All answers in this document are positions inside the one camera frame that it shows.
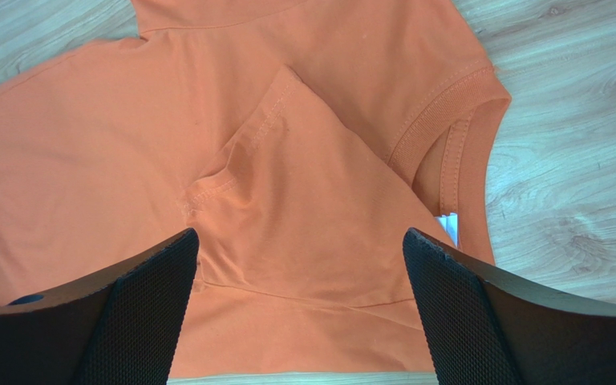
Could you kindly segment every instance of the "t-shirt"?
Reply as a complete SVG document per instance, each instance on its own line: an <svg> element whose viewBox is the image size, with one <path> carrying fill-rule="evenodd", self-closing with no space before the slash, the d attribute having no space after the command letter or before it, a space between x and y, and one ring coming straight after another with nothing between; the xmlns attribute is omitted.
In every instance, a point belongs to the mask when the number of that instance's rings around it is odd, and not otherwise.
<svg viewBox="0 0 616 385"><path fill-rule="evenodd" d="M0 305L193 227L172 377L433 371L410 227L492 262L509 94L449 0L134 0L0 86Z"/></svg>

